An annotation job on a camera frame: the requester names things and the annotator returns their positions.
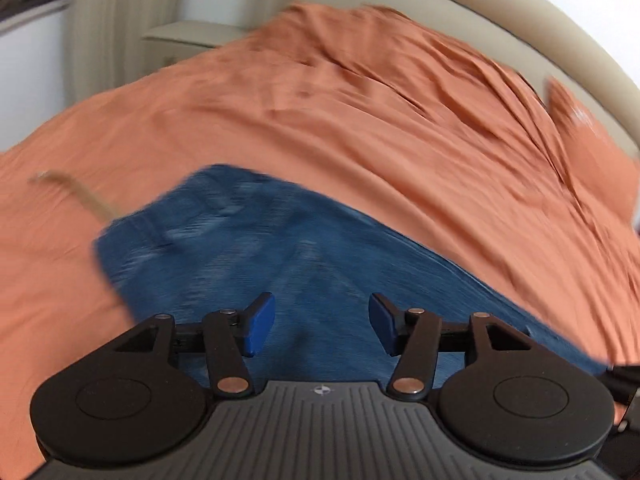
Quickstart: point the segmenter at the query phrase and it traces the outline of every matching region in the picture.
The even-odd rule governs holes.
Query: orange pillow
[[[548,113],[560,132],[572,173],[625,224],[634,224],[640,163],[623,152],[589,109],[556,79],[546,84]]]

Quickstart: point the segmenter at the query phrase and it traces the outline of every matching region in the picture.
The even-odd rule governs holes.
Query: beige curtain
[[[176,20],[179,0],[70,0],[66,45],[69,104],[135,81],[141,36]]]

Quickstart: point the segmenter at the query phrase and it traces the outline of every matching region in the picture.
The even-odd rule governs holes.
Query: orange blanket
[[[294,6],[245,40],[49,121],[0,158],[0,478],[42,460],[28,405],[129,326],[72,173],[133,211],[224,162],[290,180],[441,253],[591,356],[640,362],[640,242],[579,196],[516,73],[388,9]]]

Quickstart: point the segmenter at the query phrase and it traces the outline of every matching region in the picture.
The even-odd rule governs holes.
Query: beige headboard
[[[263,23],[291,0],[260,0]],[[566,84],[629,154],[640,144],[640,89],[593,38],[547,0],[303,0],[377,4],[466,41],[518,70],[545,98],[548,76]]]

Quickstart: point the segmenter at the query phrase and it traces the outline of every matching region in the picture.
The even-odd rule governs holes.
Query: jeans
[[[137,321],[163,312],[198,322],[272,292],[273,328],[261,354],[246,360],[256,384],[386,384],[398,358],[385,354],[369,325],[372,292],[451,322],[489,312],[587,372],[606,368],[473,275],[373,218],[239,168],[202,169],[115,221],[95,247]],[[441,354],[434,385],[462,367],[462,354]],[[181,359],[180,368],[207,383],[204,360]]]

